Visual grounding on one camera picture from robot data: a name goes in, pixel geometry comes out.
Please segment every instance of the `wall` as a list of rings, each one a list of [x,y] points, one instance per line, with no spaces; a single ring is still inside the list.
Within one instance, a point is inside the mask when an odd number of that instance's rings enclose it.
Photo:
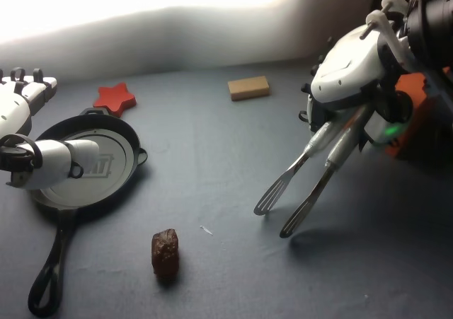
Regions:
[[[371,2],[282,0],[264,8],[144,11],[5,42],[0,63],[4,70],[40,67],[68,82],[308,57],[330,35],[364,23]]]

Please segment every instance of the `gray tablecloth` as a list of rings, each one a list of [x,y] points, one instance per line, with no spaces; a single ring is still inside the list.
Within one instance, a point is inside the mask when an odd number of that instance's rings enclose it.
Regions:
[[[325,153],[269,216],[253,214],[309,140],[297,117],[308,70],[270,64],[60,87],[33,118],[32,137],[89,107],[97,87],[124,81],[137,106],[122,118],[150,157],[126,201],[77,228],[59,317],[453,318],[452,179],[354,153],[297,233],[279,238]],[[230,101],[227,81],[259,75],[270,97]],[[0,195],[0,318],[31,318],[28,292],[55,224],[24,191],[0,185]],[[180,238],[170,287],[156,282],[150,259],[152,235],[166,228]]]

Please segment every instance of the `small white debris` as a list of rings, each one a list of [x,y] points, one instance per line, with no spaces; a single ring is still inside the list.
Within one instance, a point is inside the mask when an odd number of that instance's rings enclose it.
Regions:
[[[206,227],[200,226],[200,228],[201,228],[203,231],[205,231],[206,233],[208,233],[208,234],[210,234],[210,235],[212,235],[212,236],[214,235],[214,234],[212,234],[212,232],[211,232],[209,229],[207,229]]]

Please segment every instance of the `frying pan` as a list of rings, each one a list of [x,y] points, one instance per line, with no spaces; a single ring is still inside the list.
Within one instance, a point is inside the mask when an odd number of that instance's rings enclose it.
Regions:
[[[99,145],[100,156],[92,171],[82,178],[67,179],[31,196],[44,208],[57,213],[57,235],[44,267],[28,295],[28,309],[37,317],[52,315],[62,300],[64,256],[74,230],[76,215],[82,209],[108,206],[148,155],[131,126],[110,116],[105,108],[89,108],[42,133],[38,140],[88,139]],[[49,288],[49,297],[40,304]]]

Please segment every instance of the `green light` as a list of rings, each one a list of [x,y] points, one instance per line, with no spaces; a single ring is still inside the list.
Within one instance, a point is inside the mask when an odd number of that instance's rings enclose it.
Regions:
[[[385,129],[384,134],[387,136],[395,135],[399,130],[401,129],[401,126],[393,126],[390,128]]]

